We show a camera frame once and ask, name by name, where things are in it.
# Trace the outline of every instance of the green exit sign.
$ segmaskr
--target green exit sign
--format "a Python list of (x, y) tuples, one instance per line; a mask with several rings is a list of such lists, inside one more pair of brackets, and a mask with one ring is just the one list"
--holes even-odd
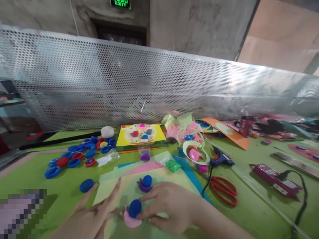
[(111, 6), (131, 10), (131, 0), (111, 0)]

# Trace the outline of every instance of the red scissors handle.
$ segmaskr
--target red scissors handle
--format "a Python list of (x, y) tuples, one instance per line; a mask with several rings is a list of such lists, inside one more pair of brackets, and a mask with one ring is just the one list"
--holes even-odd
[[(228, 180), (221, 178), (221, 177), (212, 177), (211, 178), (211, 182), (210, 182), (210, 186), (212, 187), (213, 191), (217, 194), (217, 196), (226, 204), (228, 204), (229, 206), (232, 207), (236, 207), (238, 204), (237, 201), (237, 188)], [(228, 196), (230, 198), (230, 200), (228, 200), (228, 198), (223, 197), (219, 192), (225, 194), (226, 196)]]

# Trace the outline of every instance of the black cable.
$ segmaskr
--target black cable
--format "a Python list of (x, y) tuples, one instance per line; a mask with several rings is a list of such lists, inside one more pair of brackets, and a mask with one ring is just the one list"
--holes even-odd
[[(304, 211), (305, 211), (305, 209), (307, 207), (308, 191), (307, 191), (306, 184), (305, 184), (305, 181), (304, 181), (303, 177), (301, 176), (300, 173), (298, 173), (298, 172), (296, 172), (294, 170), (287, 170), (287, 171), (279, 174), (277, 176), (277, 178), (279, 180), (281, 180), (281, 181), (284, 181), (284, 180), (286, 180), (286, 178), (287, 178), (287, 176), (288, 176), (288, 174), (290, 172), (295, 172), (296, 174), (298, 174), (300, 176), (300, 179), (301, 179), (301, 182), (302, 182), (302, 187), (303, 187), (303, 190), (304, 190), (303, 204), (302, 204), (302, 206), (301, 206), (301, 208), (300, 208), (300, 210), (299, 210), (299, 212), (297, 214), (297, 217), (295, 219), (295, 224), (297, 226), (299, 226), (299, 222), (301, 220), (301, 216), (302, 216), (302, 214), (304, 213)], [(296, 239), (297, 238), (297, 229), (294, 226), (292, 227), (292, 237), (291, 238), (292, 239)]]
[(208, 185), (209, 185), (210, 179), (212, 178), (212, 171), (213, 171), (213, 166), (211, 166), (211, 168), (210, 168), (209, 178), (208, 178), (208, 181), (207, 181), (206, 186), (205, 186), (205, 187), (204, 187), (204, 189), (203, 189), (202, 197), (204, 197), (204, 192), (205, 192), (206, 188), (207, 188), (207, 187), (208, 187)]

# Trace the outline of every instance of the green table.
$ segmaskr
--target green table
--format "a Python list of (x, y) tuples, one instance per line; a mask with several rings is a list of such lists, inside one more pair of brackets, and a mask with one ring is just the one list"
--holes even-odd
[[(63, 137), (75, 136), (94, 132), (95, 130), (82, 130), (73, 132), (59, 132), (52, 136), (49, 140), (58, 139)], [(260, 144), (261, 139), (250, 138), (252, 143), (250, 148), (245, 151), (235, 145), (231, 140), (215, 139), (215, 144), (231, 153), (231, 157), (236, 163), (236, 168), (257, 187), (258, 191), (262, 195), (269, 198), (282, 212), (294, 221), (297, 212), (299, 211), (302, 201), (303, 192), (299, 193), (298, 197), (301, 202), (296, 202), (292, 199), (287, 199), (281, 196), (278, 192), (268, 186), (264, 181), (258, 178), (252, 173), (248, 164), (264, 163), (272, 169), (282, 172), (290, 167), (276, 159), (270, 157), (270, 154), (279, 152), (280, 150), (274, 148), (274, 146), (280, 147), (289, 154), (304, 160), (308, 163), (312, 161), (303, 159), (301, 156), (294, 154), (288, 149), (285, 142), (279, 142), (273, 140), (272, 144), (264, 146)], [(62, 143), (55, 146), (46, 146), (37, 148), (36, 150), (48, 150), (56, 148), (67, 148), (69, 146), (79, 144), (81, 140), (75, 142)], [(205, 142), (205, 150), (207, 153), (211, 152), (209, 144)], [(301, 142), (295, 143), (302, 146), (308, 146)], [(152, 150), (152, 154), (159, 154), (168, 150), (172, 155), (177, 154), (177, 145), (170, 145), (167, 149), (155, 149)], [(139, 153), (125, 153), (121, 154), (121, 158), (116, 162), (108, 163), (107, 165), (98, 168), (94, 166), (92, 168), (86, 168), (82, 164), (80, 168), (75, 169), (63, 169), (60, 175), (54, 179), (46, 179), (44, 172), (47, 169), (48, 163), (58, 158), (61, 153), (48, 153), (35, 156), (19, 168), (10, 172), (2, 180), (0, 180), (0, 198), (7, 198), (8, 194), (18, 194), (24, 189), (46, 189), (48, 192), (48, 202), (50, 208), (44, 218), (39, 220), (39, 223), (33, 228), (32, 233), (40, 235), (40, 238), (47, 238), (72, 212), (76, 203), (83, 197), (83, 194), (79, 191), (80, 183), (87, 179), (92, 178), (98, 182), (101, 174), (112, 171), (114, 167), (119, 164), (137, 162), (139, 161)], [(206, 181), (200, 175), (195, 173), (202, 185), (205, 185)], [(222, 176), (231, 181), (238, 189), (238, 206), (235, 208), (229, 207), (210, 189), (206, 192), (215, 206), (223, 212), (227, 217), (250, 232), (256, 238), (290, 238), (291, 225), (286, 222), (276, 211), (271, 209), (267, 203), (265, 203), (257, 193), (252, 191), (247, 185), (230, 169), (224, 166), (220, 166), (213, 170), (213, 175)], [(289, 179), (293, 180), (297, 184), (301, 185), (301, 181), (298, 175), (291, 173)], [(300, 222), (300, 228), (306, 232), (311, 238), (319, 237), (319, 227), (317, 226), (316, 214), (319, 211), (319, 191), (318, 181), (304, 175), (305, 183), (309, 192), (308, 206), (303, 214)], [(93, 203), (95, 194), (90, 198), (88, 205)]]

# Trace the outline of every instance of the white pom pom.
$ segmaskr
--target white pom pom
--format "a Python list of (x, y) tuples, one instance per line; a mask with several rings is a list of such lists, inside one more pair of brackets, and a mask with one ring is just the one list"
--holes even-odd
[(103, 138), (112, 138), (114, 135), (114, 129), (111, 126), (105, 126), (101, 129), (101, 135)]

